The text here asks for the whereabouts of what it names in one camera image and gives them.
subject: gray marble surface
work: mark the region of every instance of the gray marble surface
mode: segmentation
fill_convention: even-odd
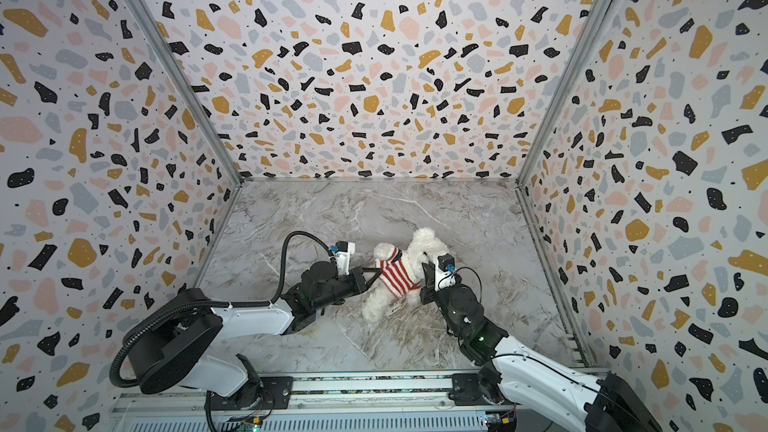
[[[535,350],[572,365],[558,316],[512,182],[246,182],[200,286],[209,297],[268,299],[276,290],[284,237],[304,230],[326,244],[355,242],[352,265],[372,264],[380,242],[407,247],[432,227],[457,266],[482,279],[486,317]],[[288,251],[286,286],[324,252],[304,237]],[[474,274],[464,283],[479,290]],[[395,303],[378,324],[362,319],[362,297],[331,306],[288,336],[226,341],[265,372],[470,368],[437,307]]]

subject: red and white striped sweater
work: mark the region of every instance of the red and white striped sweater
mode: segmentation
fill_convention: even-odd
[[[411,274],[407,270],[409,265],[402,261],[402,251],[397,247],[394,249],[388,259],[378,261],[382,270],[379,280],[384,282],[384,285],[395,298],[402,298],[408,291],[418,289],[421,286],[411,280]]]

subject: metal bracket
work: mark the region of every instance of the metal bracket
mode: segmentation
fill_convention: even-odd
[[[505,405],[512,402],[505,400],[501,404],[491,404],[480,391],[480,379],[477,374],[454,374],[451,376],[453,390],[448,392],[448,399],[456,405]]]
[[[284,410],[288,408],[288,401],[293,390],[293,377],[281,376],[281,377],[262,377],[264,387],[260,394],[264,397],[265,401],[260,404],[262,410]],[[210,398],[211,410],[243,410],[237,407],[237,401],[235,396],[232,398],[221,397],[216,394],[212,394]]]

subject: plush toy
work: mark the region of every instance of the plush toy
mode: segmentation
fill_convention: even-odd
[[[406,250],[392,244],[377,245],[373,256],[382,274],[366,294],[363,318],[368,322],[380,321],[389,306],[403,297],[410,304],[418,303],[418,290],[424,279],[422,264],[430,263],[435,255],[447,253],[446,244],[428,227],[413,233],[413,240]]]

